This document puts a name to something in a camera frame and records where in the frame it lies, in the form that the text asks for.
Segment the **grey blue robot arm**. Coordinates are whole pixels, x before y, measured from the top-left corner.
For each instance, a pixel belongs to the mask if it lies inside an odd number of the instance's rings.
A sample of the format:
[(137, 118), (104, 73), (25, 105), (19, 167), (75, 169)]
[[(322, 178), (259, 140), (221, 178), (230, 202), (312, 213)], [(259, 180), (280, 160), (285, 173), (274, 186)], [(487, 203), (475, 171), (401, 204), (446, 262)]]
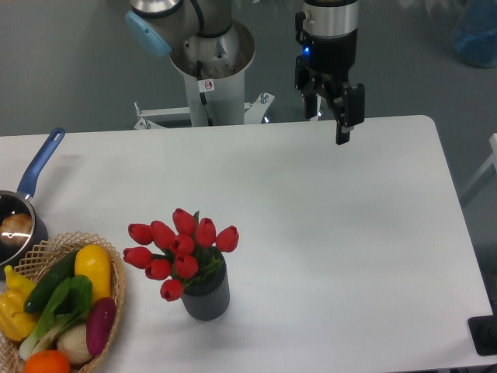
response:
[[(273, 96), (245, 102), (245, 72), (255, 56), (249, 29), (232, 17), (230, 1), (132, 1), (127, 26), (154, 56), (167, 56), (182, 74), (194, 127), (262, 122)], [(365, 87), (352, 85), (359, 3), (305, 1), (294, 17), (302, 48), (295, 60), (294, 86), (306, 119), (321, 101), (337, 122), (335, 141), (345, 144), (364, 121)]]

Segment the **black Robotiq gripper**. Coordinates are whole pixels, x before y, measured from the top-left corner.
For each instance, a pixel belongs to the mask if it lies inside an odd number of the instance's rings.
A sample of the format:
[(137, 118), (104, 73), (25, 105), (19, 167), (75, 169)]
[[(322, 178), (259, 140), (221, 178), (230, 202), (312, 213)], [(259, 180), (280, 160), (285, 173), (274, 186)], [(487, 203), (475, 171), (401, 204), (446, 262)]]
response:
[(343, 145), (365, 117), (365, 85), (348, 85), (349, 70), (356, 60), (357, 31), (319, 37), (298, 30), (296, 40), (302, 52), (296, 57), (294, 85), (304, 100), (304, 117), (311, 119), (318, 115), (318, 92), (326, 99), (333, 99), (335, 143)]

